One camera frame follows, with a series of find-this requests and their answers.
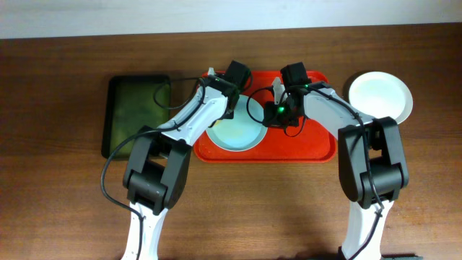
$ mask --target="white wall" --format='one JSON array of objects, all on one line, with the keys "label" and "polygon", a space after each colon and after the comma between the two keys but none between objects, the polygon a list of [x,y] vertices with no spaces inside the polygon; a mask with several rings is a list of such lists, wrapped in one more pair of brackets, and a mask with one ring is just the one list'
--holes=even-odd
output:
[{"label": "white wall", "polygon": [[0,38],[462,22],[462,0],[0,0]]}]

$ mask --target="red tray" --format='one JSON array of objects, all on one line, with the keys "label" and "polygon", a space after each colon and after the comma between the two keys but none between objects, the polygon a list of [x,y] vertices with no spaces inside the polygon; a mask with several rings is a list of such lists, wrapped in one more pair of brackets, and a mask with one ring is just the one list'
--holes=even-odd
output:
[{"label": "red tray", "polygon": [[[307,73],[313,82],[328,81],[320,72],[307,71]],[[249,96],[259,88],[271,86],[275,77],[281,77],[279,71],[252,71],[252,75],[253,86],[243,95]],[[262,106],[266,101],[274,100],[269,91],[260,91],[252,98]],[[296,134],[298,131],[299,129],[295,127],[287,128],[289,135]],[[282,129],[268,128],[263,140],[254,148],[244,152],[221,149],[205,132],[194,145],[197,157],[208,163],[324,163],[332,159],[336,151],[335,138],[313,120],[307,120],[302,133],[293,138],[286,136]]]}]

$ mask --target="white bowl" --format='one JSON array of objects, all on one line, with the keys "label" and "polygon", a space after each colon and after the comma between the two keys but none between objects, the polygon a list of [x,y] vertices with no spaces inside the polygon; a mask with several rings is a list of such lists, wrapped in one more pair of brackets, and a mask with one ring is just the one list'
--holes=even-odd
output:
[{"label": "white bowl", "polygon": [[[218,147],[242,152],[254,148],[265,137],[268,129],[250,118],[245,108],[247,99],[247,96],[239,95],[234,118],[218,121],[206,130],[211,141]],[[249,102],[249,111],[255,119],[263,120],[263,108],[253,98]]]},{"label": "white bowl", "polygon": [[356,78],[349,88],[349,102],[357,110],[376,118],[390,116],[398,124],[411,114],[413,101],[409,88],[399,78],[385,72],[368,72]]}]

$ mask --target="brown wooden table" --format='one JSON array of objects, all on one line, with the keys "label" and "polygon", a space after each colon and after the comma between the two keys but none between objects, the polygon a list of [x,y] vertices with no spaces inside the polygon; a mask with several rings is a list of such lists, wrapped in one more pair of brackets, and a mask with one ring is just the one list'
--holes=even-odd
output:
[{"label": "brown wooden table", "polygon": [[[117,259],[128,212],[101,194],[108,79],[198,76],[237,59],[254,70],[297,61],[341,93],[367,70],[414,97],[401,135],[410,183],[390,213],[383,254],[462,256],[462,24],[0,41],[0,259]],[[177,88],[174,103],[188,95]],[[125,199],[124,162],[107,177]],[[323,164],[209,164],[188,182],[160,240],[164,259],[277,259],[336,252],[348,200],[337,158]]]}]

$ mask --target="white circle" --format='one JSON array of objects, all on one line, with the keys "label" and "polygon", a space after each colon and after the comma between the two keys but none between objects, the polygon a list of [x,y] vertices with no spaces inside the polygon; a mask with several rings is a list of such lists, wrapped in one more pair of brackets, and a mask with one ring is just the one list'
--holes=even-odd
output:
[{"label": "white circle", "polygon": [[[234,118],[223,119],[206,130],[211,141],[218,147],[232,152],[242,152],[255,147],[265,137],[267,128],[255,122],[247,113],[247,99],[247,96],[239,95]],[[252,98],[248,108],[255,119],[263,120],[263,108],[256,100]]]},{"label": "white circle", "polygon": [[399,124],[411,114],[409,88],[399,78],[385,72],[368,72],[349,88],[349,102],[357,110],[376,118],[390,116]]}]

